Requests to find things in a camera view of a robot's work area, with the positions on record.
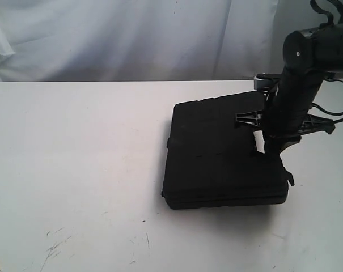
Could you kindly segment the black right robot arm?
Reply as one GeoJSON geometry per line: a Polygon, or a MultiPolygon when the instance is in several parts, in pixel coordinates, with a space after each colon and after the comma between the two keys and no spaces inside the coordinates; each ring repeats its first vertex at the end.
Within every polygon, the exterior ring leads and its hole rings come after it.
{"type": "Polygon", "coordinates": [[[332,134],[343,122],[343,112],[334,114],[336,120],[309,114],[322,83],[343,73],[343,23],[294,31],[285,38],[282,56],[282,73],[254,78],[254,89],[265,97],[264,109],[235,117],[237,126],[262,132],[268,154],[280,154],[306,134],[332,134]]]}

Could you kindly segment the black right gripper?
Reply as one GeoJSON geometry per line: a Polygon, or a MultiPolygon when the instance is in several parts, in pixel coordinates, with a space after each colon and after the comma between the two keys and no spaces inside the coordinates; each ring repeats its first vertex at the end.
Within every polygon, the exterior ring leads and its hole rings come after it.
{"type": "Polygon", "coordinates": [[[299,143],[303,135],[320,131],[332,134],[335,129],[333,120],[328,118],[308,113],[272,115],[265,110],[236,114],[235,126],[242,125],[262,132],[264,151],[269,155],[279,155],[288,147],[299,143]]]}

